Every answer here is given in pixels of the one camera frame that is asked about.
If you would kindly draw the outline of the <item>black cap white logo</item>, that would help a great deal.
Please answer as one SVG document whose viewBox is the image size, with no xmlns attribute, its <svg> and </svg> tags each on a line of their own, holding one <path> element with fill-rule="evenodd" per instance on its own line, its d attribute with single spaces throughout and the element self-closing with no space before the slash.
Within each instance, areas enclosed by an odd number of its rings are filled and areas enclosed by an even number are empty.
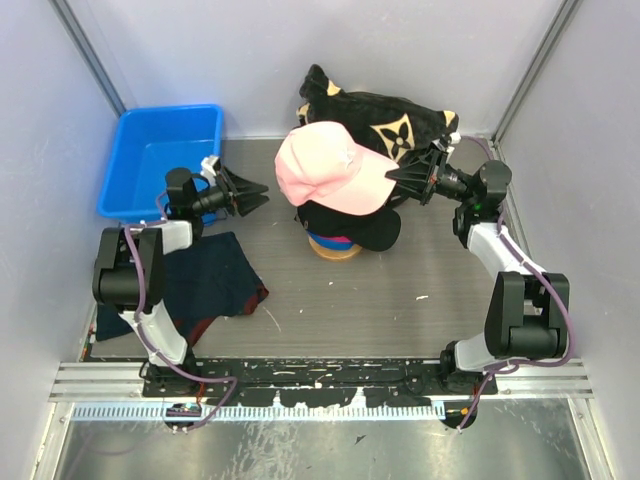
<svg viewBox="0 0 640 480">
<path fill-rule="evenodd" d="M 363 216 L 350 215 L 308 201 L 297 208 L 297 218 L 310 233 L 325 238 L 344 237 L 374 252 L 389 250 L 402 226 L 400 215 L 388 207 Z"/>
</svg>

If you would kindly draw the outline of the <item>pink cap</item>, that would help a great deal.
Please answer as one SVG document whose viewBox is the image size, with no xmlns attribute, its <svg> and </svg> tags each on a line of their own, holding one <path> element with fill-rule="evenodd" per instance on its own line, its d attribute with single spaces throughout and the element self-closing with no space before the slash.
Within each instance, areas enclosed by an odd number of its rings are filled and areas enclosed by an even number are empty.
<svg viewBox="0 0 640 480">
<path fill-rule="evenodd" d="M 386 203 L 396 185 L 386 174 L 398 165 L 356 143 L 343 125 L 322 121 L 292 130 L 274 167 L 279 189 L 293 206 L 312 201 L 364 216 Z"/>
</svg>

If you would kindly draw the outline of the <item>navy blue cloth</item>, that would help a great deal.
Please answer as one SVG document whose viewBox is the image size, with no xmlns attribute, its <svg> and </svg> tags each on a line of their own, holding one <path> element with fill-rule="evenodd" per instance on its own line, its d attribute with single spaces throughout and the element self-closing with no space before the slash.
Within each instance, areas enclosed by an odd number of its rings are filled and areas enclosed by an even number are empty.
<svg viewBox="0 0 640 480">
<path fill-rule="evenodd" d="M 250 315 L 268 297 L 234 233 L 206 236 L 168 254 L 160 252 L 163 239 L 157 228 L 142 231 L 134 241 L 137 269 L 125 230 L 103 231 L 92 284 L 97 341 L 131 333 L 124 314 L 142 307 L 149 315 L 163 305 L 173 330 L 194 346 L 217 318 Z"/>
</svg>

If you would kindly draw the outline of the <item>blue cap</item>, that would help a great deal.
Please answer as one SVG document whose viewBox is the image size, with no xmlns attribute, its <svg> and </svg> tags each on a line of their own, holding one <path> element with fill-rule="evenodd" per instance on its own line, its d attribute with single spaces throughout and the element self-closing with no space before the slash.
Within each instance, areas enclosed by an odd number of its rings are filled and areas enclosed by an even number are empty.
<svg viewBox="0 0 640 480">
<path fill-rule="evenodd" d="M 322 245 L 322 244 L 319 242 L 319 240 L 318 240 L 318 238 L 319 238 L 319 237 L 324 237 L 324 236 L 317 235 L 317 234 L 314 234 L 314 233 L 312 233 L 312 232 L 309 232 L 309 233 L 308 233 L 308 235 L 309 235 L 309 238 L 310 238 L 310 239 L 312 239 L 316 244 L 318 244 L 319 246 L 321 246 L 321 247 L 323 247 L 323 248 L 326 248 L 326 247 L 325 247 L 324 245 Z M 330 248 L 327 248 L 327 249 L 329 249 L 329 250 L 335 250 L 335 251 L 346 251 L 346 250 L 349 250 L 349 249 L 339 249 L 339 250 L 336 250 L 336 249 L 330 249 Z"/>
</svg>

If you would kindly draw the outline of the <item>blue plastic bin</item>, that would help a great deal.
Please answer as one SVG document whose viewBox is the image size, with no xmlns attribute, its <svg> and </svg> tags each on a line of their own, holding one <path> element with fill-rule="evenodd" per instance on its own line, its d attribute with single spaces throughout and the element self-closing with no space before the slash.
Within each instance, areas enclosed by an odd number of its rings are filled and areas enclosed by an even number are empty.
<svg viewBox="0 0 640 480">
<path fill-rule="evenodd" d="M 121 116 L 107 163 L 97 212 L 120 223 L 160 219 L 165 175 L 221 153 L 224 113 L 215 104 L 137 108 Z"/>
</svg>

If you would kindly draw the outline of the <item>wooden hat stand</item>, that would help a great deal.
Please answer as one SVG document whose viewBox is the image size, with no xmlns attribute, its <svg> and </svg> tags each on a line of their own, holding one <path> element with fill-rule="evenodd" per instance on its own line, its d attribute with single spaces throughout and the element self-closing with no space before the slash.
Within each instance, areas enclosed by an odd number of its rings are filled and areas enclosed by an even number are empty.
<svg viewBox="0 0 640 480">
<path fill-rule="evenodd" d="M 332 262 L 344 262 L 353 259 L 357 256 L 361 251 L 362 247 L 354 243 L 354 246 L 346 251 L 335 251 L 329 250 L 327 248 L 323 248 L 316 244 L 312 239 L 309 238 L 308 241 L 313 252 L 320 258 Z"/>
</svg>

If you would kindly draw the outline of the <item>magenta cap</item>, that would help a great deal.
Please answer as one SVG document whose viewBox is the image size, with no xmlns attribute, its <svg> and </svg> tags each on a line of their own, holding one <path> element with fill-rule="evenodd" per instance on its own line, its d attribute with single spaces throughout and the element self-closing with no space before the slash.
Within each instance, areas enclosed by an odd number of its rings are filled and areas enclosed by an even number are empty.
<svg viewBox="0 0 640 480">
<path fill-rule="evenodd" d="M 319 237 L 319 242 L 330 249 L 349 249 L 353 242 L 346 237 Z"/>
</svg>

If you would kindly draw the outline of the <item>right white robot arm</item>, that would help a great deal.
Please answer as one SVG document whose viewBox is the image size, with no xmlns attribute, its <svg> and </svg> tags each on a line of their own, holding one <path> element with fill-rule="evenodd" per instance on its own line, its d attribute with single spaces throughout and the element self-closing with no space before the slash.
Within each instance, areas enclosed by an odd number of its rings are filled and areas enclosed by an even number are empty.
<svg viewBox="0 0 640 480">
<path fill-rule="evenodd" d="M 440 354 L 442 388 L 459 394 L 474 374 L 565 365 L 573 355 L 569 280 L 537 265 L 511 237 L 502 211 L 512 180 L 509 167 L 488 160 L 467 174 L 432 146 L 386 176 L 401 195 L 423 205 L 434 195 L 457 201 L 453 233 L 494 281 L 482 333 L 454 341 Z"/>
</svg>

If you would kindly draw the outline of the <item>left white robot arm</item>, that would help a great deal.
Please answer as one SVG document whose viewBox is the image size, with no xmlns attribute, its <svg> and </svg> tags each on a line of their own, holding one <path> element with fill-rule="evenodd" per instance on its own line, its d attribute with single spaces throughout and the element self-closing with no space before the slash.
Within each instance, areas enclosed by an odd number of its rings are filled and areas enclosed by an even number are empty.
<svg viewBox="0 0 640 480">
<path fill-rule="evenodd" d="M 94 262 L 92 292 L 97 303 L 113 307 L 145 347 L 149 369 L 164 377 L 178 396 L 200 383 L 226 383 L 230 376 L 200 376 L 187 340 L 169 314 L 165 257 L 187 250 L 203 235 L 203 217 L 220 210 L 245 217 L 269 201 L 269 188 L 244 179 L 224 166 L 185 167 L 165 175 L 167 205 L 159 221 L 111 227 L 101 234 Z"/>
</svg>

